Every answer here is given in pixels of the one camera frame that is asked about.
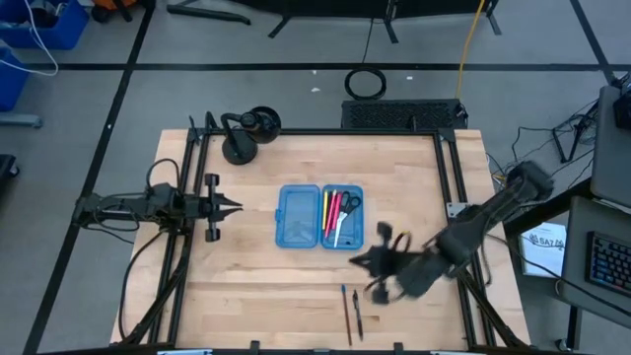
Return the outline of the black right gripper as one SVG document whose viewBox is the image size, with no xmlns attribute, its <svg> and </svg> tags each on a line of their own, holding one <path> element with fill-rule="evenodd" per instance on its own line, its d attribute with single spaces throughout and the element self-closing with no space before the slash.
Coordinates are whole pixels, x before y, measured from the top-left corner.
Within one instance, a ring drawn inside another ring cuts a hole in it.
<svg viewBox="0 0 631 355">
<path fill-rule="evenodd" d="M 395 239 L 392 246 L 392 226 L 386 222 L 377 225 L 378 235 L 382 237 L 380 246 L 372 246 L 366 252 L 353 256 L 350 263 L 358 266 L 374 278 L 370 284 L 372 301 L 375 304 L 390 304 L 403 297 L 418 299 L 423 296 L 447 269 L 447 260 L 437 251 L 425 248 L 420 252 L 397 250 L 398 243 L 404 236 Z M 386 280 L 393 277 L 400 288 L 398 296 L 388 295 Z"/>
</svg>

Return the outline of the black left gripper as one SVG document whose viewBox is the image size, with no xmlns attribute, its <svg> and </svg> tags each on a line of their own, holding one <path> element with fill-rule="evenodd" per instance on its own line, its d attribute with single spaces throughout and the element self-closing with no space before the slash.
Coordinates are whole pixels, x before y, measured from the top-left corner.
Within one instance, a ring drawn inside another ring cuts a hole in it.
<svg viewBox="0 0 631 355">
<path fill-rule="evenodd" d="M 205 232 L 206 242 L 218 242 L 220 240 L 220 231 L 213 220 L 213 214 L 219 210 L 219 206 L 213 202 L 215 197 L 215 187 L 219 182 L 219 176 L 216 174 L 206 174 L 204 183 L 208 189 L 207 196 L 187 195 L 184 202 L 184 218 L 186 220 L 205 219 L 208 222 L 208 228 Z M 229 215 L 242 211 L 242 204 L 236 202 L 224 194 L 219 195 L 219 204 L 224 206 L 233 206 L 239 208 L 230 208 L 219 211 L 219 221 L 224 221 Z"/>
</svg>

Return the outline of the black ballpoint pen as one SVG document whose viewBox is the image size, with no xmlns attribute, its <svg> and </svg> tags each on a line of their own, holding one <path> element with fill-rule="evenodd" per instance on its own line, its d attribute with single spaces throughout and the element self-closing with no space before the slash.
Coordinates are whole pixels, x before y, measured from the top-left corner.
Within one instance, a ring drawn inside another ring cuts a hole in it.
<svg viewBox="0 0 631 355">
<path fill-rule="evenodd" d="M 359 339 L 361 341 L 364 340 L 364 327 L 363 327 L 363 321 L 362 321 L 362 316 L 361 316 L 361 308 L 360 308 L 360 302 L 359 302 L 359 294 L 357 292 L 357 290 L 353 291 L 352 294 L 352 303 L 353 303 L 353 307 L 355 310 L 355 315 L 356 315 L 356 323 L 357 323 L 357 330 L 358 330 L 358 336 Z"/>
</svg>

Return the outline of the brown pencil blue cap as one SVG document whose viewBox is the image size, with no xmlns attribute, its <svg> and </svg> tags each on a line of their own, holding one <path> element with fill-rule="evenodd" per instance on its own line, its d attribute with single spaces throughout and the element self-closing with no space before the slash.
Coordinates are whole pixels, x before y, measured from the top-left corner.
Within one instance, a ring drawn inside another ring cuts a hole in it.
<svg viewBox="0 0 631 355">
<path fill-rule="evenodd" d="M 342 284 L 340 286 L 340 288 L 341 288 L 342 306 L 343 306 L 343 312 L 344 312 L 344 321 L 345 321 L 345 329 L 346 329 L 347 341 L 348 341 L 349 347 L 352 347 L 353 346 L 353 340 L 352 340 L 351 327 L 350 327 L 350 319 L 349 319 L 349 310 L 348 310 L 348 300 L 347 300 L 346 286 L 344 284 Z"/>
</svg>

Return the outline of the pink pencil yellow tip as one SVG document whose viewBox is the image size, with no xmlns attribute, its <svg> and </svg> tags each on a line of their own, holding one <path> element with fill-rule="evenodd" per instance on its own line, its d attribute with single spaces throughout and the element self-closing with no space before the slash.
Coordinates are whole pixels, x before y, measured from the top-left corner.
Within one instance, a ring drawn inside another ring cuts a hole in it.
<svg viewBox="0 0 631 355">
<path fill-rule="evenodd" d="M 328 201 L 328 210 L 327 210 L 327 215 L 326 215 L 326 225 L 325 225 L 325 229 L 324 229 L 324 238 L 326 239 L 329 235 L 329 231 L 331 229 L 331 225 L 332 225 L 332 219 L 333 219 L 333 213 L 334 213 L 334 208 L 335 208 L 335 202 L 336 202 L 336 196 L 337 196 L 337 190 L 334 189 L 331 191 L 331 193 L 329 194 L 330 196 L 330 200 Z"/>
</svg>

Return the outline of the black desk lamp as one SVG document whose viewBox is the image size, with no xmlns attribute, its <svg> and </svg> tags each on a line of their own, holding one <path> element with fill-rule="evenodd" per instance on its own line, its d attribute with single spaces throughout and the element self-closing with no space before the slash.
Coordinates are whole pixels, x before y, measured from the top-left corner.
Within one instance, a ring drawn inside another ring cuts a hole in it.
<svg viewBox="0 0 631 355">
<path fill-rule="evenodd" d="M 257 106 L 243 114 L 224 113 L 221 123 L 226 133 L 223 156 L 236 166 L 251 162 L 258 145 L 274 141 L 282 127 L 279 114 L 268 106 Z"/>
</svg>

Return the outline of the black perforated case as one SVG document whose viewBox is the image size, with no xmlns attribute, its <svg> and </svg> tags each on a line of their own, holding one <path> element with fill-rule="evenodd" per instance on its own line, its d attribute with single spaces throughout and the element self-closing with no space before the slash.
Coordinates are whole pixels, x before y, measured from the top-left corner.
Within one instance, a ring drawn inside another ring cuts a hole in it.
<svg viewBox="0 0 631 355">
<path fill-rule="evenodd" d="M 468 113 L 457 99 L 375 100 L 342 103 L 342 128 L 465 129 Z"/>
</svg>

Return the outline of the white printed paper sheet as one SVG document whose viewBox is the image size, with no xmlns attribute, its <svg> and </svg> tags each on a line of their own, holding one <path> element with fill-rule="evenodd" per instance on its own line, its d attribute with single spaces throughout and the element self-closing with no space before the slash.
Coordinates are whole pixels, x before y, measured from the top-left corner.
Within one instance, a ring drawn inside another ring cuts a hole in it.
<svg viewBox="0 0 631 355">
<path fill-rule="evenodd" d="M 523 232 L 519 238 L 520 251 L 521 255 L 529 260 L 529 262 L 522 261 L 523 275 L 553 278 L 552 274 L 540 266 L 560 275 L 566 238 L 566 227 L 552 223 L 542 223 Z"/>
</svg>

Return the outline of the black floor bar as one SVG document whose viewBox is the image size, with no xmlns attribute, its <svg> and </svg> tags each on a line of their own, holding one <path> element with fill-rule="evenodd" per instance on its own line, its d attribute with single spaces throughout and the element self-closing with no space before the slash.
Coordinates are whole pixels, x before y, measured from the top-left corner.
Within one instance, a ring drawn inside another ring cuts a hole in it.
<svg viewBox="0 0 631 355">
<path fill-rule="evenodd" d="M 188 17 L 212 19 L 212 20 L 219 20 L 219 21 L 226 21 L 226 22 L 236 22 L 236 23 L 242 23 L 247 26 L 251 25 L 251 20 L 249 18 L 239 15 L 239 14 L 223 12 L 223 11 L 200 9 L 200 8 L 192 8 L 186 5 L 169 4 L 167 6 L 167 12 L 173 15 L 182 15 L 182 16 L 188 16 Z"/>
</svg>

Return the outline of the black caster foot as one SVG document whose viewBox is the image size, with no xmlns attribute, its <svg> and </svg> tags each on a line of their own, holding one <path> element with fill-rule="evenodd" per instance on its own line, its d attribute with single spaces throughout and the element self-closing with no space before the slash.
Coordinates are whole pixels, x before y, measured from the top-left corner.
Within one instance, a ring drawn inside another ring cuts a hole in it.
<svg viewBox="0 0 631 355">
<path fill-rule="evenodd" d="M 15 156 L 0 154 L 0 181 L 15 178 L 19 173 L 20 169 Z"/>
</svg>

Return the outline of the grey stand foot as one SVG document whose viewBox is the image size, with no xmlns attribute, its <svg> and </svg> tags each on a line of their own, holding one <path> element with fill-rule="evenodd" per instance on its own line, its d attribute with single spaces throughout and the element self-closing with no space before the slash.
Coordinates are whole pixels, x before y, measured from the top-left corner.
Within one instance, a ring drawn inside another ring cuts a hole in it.
<svg viewBox="0 0 631 355">
<path fill-rule="evenodd" d="M 41 128 L 43 120 L 36 114 L 0 112 L 0 125 Z"/>
</svg>

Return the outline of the black computer keyboard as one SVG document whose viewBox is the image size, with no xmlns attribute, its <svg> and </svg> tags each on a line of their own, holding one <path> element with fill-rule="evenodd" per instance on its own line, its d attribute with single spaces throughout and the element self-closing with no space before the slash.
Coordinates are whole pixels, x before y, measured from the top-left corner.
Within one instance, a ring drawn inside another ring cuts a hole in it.
<svg viewBox="0 0 631 355">
<path fill-rule="evenodd" d="M 588 232 L 586 280 L 631 298 L 631 242 Z"/>
</svg>

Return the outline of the blue plastic storage bin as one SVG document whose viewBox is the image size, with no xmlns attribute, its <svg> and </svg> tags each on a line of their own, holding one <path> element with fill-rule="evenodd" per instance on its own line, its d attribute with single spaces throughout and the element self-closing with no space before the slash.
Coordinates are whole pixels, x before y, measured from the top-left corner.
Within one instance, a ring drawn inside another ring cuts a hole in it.
<svg viewBox="0 0 631 355">
<path fill-rule="evenodd" d="M 0 111 L 14 108 L 29 77 L 8 47 L 0 47 Z"/>
<path fill-rule="evenodd" d="M 0 39 L 14 48 L 72 49 L 89 22 L 78 0 L 0 0 Z"/>
</svg>

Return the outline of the grey desk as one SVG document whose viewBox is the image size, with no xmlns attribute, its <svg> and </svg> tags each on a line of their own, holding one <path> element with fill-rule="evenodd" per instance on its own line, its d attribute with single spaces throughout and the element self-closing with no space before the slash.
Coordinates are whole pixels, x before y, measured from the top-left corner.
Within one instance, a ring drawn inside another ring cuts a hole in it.
<svg viewBox="0 0 631 355">
<path fill-rule="evenodd" d="M 615 124 L 614 103 L 620 90 L 600 89 L 590 198 L 571 199 L 560 297 L 584 311 L 631 328 L 631 296 L 586 280 L 590 232 L 631 245 L 631 130 Z"/>
</svg>

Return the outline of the black desk device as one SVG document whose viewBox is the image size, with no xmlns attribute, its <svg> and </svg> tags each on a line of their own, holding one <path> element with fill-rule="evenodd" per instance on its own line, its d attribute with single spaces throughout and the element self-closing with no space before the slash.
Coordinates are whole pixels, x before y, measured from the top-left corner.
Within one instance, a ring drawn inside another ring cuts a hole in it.
<svg viewBox="0 0 631 355">
<path fill-rule="evenodd" d="M 616 87 L 620 96 L 613 104 L 615 124 L 631 131 L 631 71 L 617 80 Z"/>
</svg>

